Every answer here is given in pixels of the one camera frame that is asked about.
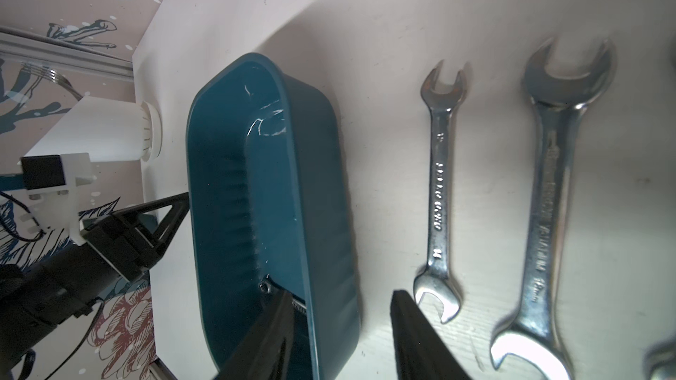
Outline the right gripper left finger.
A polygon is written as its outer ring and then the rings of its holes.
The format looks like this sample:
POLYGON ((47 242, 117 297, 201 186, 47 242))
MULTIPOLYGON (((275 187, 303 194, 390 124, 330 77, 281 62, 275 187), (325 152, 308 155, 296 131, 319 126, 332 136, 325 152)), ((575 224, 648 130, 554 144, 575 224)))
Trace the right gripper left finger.
POLYGON ((294 333, 292 294, 278 291, 216 379, 285 379, 294 333))

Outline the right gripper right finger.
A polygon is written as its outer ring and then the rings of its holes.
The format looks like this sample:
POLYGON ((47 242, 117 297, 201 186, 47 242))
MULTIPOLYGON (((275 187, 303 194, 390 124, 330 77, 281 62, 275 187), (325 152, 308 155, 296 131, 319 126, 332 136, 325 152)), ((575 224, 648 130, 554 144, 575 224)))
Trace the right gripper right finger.
POLYGON ((471 379, 406 290, 394 291, 390 317, 399 379, 471 379))

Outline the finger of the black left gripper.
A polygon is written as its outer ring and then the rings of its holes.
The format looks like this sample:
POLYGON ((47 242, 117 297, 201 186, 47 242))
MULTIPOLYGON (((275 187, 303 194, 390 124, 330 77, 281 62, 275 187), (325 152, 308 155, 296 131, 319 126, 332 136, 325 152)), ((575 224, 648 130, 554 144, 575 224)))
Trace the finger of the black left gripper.
POLYGON ((186 192, 116 211, 114 218, 123 225, 123 237, 141 259, 161 259, 189 210, 190 201, 186 192), (155 230, 150 230, 142 223, 142 215, 167 207, 169 211, 158 222, 155 230))

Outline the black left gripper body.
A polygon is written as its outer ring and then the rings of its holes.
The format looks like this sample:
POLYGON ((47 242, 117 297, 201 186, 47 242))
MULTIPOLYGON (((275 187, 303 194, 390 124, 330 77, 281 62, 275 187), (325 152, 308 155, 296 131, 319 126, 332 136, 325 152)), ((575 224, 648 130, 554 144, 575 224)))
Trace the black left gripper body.
POLYGON ((156 228, 155 216, 141 214, 126 219, 110 214, 86 219, 81 236, 121 278, 133 283, 161 259, 153 236, 156 228))

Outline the medium silver wrench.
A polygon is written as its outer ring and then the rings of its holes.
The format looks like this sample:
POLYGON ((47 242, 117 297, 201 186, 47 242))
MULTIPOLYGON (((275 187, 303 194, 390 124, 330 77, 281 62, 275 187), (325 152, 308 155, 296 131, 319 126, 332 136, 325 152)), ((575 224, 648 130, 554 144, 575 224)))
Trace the medium silver wrench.
POLYGON ((467 96, 468 81, 464 70, 457 72, 449 91, 437 91, 443 63, 431 70, 422 83, 420 94, 431 118, 430 175, 428 200, 427 260, 415 277, 415 302, 434 297, 442 309, 440 323, 445 325, 461 310, 462 295, 450 267, 450 228, 452 212, 452 171, 454 113, 467 96))

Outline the teal plastic storage box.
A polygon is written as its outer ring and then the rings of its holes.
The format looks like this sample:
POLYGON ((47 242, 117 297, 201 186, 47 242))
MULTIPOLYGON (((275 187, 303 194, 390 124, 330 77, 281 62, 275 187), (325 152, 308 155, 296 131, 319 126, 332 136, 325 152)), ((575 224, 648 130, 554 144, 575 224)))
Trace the teal plastic storage box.
POLYGON ((186 132, 202 330, 214 364, 262 313, 261 282, 306 306, 292 379, 334 379, 360 313, 336 114, 318 89, 251 53, 195 96, 186 132))

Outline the small silver wrench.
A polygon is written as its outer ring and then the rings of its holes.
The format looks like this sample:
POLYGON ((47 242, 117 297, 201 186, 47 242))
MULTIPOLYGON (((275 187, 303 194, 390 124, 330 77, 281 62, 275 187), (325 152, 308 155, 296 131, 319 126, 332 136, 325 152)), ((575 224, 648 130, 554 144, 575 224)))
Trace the small silver wrench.
POLYGON ((644 372, 648 380, 675 380, 675 342, 657 346, 645 357, 644 372))

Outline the large silver wrench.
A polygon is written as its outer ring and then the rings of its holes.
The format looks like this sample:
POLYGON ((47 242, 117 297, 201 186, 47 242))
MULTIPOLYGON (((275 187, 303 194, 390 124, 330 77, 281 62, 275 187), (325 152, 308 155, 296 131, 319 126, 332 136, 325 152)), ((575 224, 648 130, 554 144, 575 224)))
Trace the large silver wrench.
POLYGON ((579 126, 591 103, 612 83, 617 54, 612 41, 604 40, 586 71, 558 77, 547 70, 555 45, 554 39, 546 40, 526 63, 523 84, 540 137, 526 257, 517 310, 496 328, 489 353, 495 369, 513 355, 532 364, 544 378, 571 379, 572 364, 556 328, 570 179, 579 126))

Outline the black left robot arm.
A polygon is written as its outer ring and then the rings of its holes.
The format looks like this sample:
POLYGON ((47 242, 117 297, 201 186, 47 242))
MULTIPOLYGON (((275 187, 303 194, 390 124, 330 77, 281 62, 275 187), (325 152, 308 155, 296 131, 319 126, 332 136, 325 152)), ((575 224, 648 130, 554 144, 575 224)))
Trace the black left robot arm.
POLYGON ((71 317, 89 314, 103 292, 139 281, 165 255, 190 209, 186 193, 118 210, 81 230, 82 245, 23 273, 1 267, 1 377, 71 317))

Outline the white utensil holder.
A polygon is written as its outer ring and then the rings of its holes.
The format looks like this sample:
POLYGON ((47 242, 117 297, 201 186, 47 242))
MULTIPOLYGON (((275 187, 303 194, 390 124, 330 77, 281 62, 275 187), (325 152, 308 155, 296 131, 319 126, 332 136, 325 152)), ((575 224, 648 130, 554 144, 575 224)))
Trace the white utensil holder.
POLYGON ((161 145, 161 118, 151 104, 85 96, 26 154, 87 153, 93 163, 148 162, 161 145))

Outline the metal fork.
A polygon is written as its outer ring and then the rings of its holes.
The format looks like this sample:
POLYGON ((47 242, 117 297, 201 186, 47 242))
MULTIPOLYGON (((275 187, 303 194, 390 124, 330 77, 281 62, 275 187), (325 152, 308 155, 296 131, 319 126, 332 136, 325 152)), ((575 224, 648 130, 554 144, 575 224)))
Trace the metal fork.
POLYGON ((22 70, 26 71, 30 75, 42 79, 47 79, 48 81, 57 84, 61 88, 65 89, 68 93, 70 93, 77 101, 82 100, 82 98, 84 98, 84 96, 73 87, 73 85, 65 76, 59 74, 57 71, 51 68, 34 65, 31 63, 23 63, 22 70))

